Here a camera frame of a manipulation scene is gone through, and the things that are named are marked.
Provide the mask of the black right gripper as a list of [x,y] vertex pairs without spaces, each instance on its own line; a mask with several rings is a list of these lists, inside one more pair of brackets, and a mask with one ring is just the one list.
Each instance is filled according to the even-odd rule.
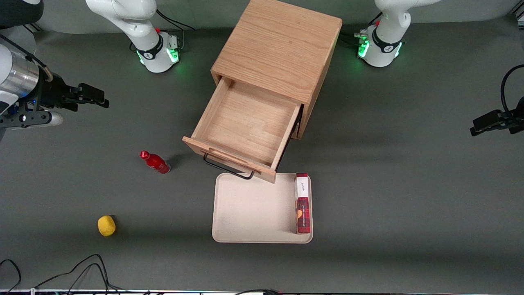
[[104,91],[85,83],[80,83],[77,87],[69,86],[55,73],[50,82],[43,80],[41,83],[41,106],[45,108],[77,112],[79,104],[92,104],[106,109],[110,106],[108,100],[97,102],[93,99],[105,99]]

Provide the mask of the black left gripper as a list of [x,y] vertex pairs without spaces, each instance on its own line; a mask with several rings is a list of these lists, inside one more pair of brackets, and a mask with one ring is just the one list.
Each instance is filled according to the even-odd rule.
[[524,97],[521,97],[515,109],[511,110],[513,122],[507,126],[505,112],[501,110],[490,111],[475,120],[470,128],[471,136],[479,136],[482,133],[496,129],[509,129],[510,134],[516,134],[524,130]]

